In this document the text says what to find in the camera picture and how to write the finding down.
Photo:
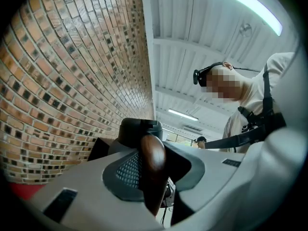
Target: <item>cable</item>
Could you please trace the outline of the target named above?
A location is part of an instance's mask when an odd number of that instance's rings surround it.
[[[162,217],[162,219],[160,220],[160,224],[161,224],[161,225],[163,225],[163,227],[164,227],[164,221],[165,221],[166,211],[167,211],[167,207],[165,208],[165,211],[164,211],[163,217]]]
[[[242,69],[242,70],[248,70],[248,71],[254,71],[260,73],[260,70],[250,69],[250,68],[242,68],[242,67],[233,67],[234,69]]]

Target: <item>shoulder strap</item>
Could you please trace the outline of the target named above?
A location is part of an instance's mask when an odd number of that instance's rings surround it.
[[[270,79],[269,79],[269,71],[268,71],[268,65],[265,64],[264,67],[264,97],[263,97],[263,111],[262,114],[265,115],[268,112],[273,110],[273,98],[270,94]]]

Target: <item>harness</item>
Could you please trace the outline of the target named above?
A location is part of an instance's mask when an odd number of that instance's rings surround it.
[[[274,113],[273,98],[270,94],[270,79],[267,64],[264,67],[264,97],[263,110],[260,114],[255,115],[253,111],[248,111],[244,107],[238,107],[238,111],[247,119],[248,124],[243,126],[242,133],[229,138],[212,141],[205,144],[207,149],[214,148],[234,148],[264,141],[265,138],[274,130],[285,127],[285,121],[281,113]]]

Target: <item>white ceiling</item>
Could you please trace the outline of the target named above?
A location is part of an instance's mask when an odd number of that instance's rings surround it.
[[[276,0],[259,0],[281,22],[281,36],[260,17],[235,0],[142,0],[148,41],[156,119],[169,130],[195,139],[190,126],[211,140],[221,139],[224,126],[238,104],[211,103],[193,84],[193,71],[218,61],[261,70],[276,52],[295,51],[298,37]],[[252,27],[244,38],[243,23]],[[241,71],[247,77],[257,73]],[[168,109],[199,118],[198,122],[171,114]]]

